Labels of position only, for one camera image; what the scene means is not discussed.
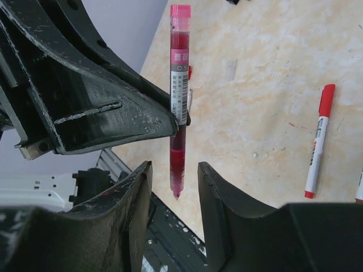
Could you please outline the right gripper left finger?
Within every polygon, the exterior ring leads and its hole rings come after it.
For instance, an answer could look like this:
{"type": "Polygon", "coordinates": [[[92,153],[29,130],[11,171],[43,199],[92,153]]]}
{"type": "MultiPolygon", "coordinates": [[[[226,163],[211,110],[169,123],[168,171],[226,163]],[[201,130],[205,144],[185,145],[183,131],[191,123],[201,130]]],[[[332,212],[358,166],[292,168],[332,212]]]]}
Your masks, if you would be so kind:
{"type": "Polygon", "coordinates": [[[145,161],[68,212],[1,208],[1,270],[140,271],[152,179],[145,161]]]}

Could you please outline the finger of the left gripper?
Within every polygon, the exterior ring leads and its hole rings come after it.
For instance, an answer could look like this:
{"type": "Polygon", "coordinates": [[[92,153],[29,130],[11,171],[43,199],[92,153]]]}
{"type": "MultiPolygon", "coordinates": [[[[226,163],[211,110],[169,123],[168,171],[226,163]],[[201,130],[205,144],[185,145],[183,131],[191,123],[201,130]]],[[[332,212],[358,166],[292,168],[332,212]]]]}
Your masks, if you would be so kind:
{"type": "Polygon", "coordinates": [[[24,154],[172,136],[169,103],[106,45],[81,1],[1,2],[1,110],[24,154]]]}

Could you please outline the dark red pen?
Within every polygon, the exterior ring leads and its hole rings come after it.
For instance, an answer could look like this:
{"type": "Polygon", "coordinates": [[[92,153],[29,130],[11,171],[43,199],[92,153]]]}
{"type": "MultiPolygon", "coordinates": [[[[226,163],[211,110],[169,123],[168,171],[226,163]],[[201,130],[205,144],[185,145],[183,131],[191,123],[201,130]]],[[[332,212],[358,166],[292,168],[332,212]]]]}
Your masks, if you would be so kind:
{"type": "Polygon", "coordinates": [[[184,189],[188,117],[190,5],[170,7],[170,111],[178,132],[170,138],[170,188],[178,199],[184,189]]]}

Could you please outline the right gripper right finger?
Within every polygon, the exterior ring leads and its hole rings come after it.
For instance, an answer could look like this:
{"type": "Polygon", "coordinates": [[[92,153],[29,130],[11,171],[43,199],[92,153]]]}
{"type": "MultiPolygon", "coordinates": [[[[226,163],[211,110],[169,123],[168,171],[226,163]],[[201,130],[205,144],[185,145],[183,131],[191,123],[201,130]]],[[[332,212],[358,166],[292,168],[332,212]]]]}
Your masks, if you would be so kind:
{"type": "Polygon", "coordinates": [[[288,203],[274,208],[198,164],[210,271],[361,271],[362,205],[288,203]]]}

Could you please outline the white pen blue markings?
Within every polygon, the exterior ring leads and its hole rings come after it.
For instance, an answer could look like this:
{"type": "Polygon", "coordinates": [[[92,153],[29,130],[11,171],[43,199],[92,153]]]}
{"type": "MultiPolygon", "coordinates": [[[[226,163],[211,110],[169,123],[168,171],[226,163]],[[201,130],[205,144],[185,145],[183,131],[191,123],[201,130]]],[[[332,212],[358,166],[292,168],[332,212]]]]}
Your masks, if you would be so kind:
{"type": "Polygon", "coordinates": [[[360,180],[358,182],[355,201],[356,201],[356,203],[363,202],[363,170],[361,171],[361,174],[360,174],[360,180]]]}

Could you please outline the white pen red tip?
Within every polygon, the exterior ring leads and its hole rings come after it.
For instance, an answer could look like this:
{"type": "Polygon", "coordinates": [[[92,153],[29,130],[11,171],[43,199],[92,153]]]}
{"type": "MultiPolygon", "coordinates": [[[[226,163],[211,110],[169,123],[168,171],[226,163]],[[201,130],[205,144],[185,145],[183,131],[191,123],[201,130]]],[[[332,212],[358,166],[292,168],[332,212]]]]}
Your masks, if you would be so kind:
{"type": "Polygon", "coordinates": [[[304,189],[304,197],[308,199],[313,199],[315,196],[320,160],[323,153],[324,139],[326,136],[328,121],[328,117],[319,116],[313,142],[313,150],[310,158],[309,171],[304,189]]]}

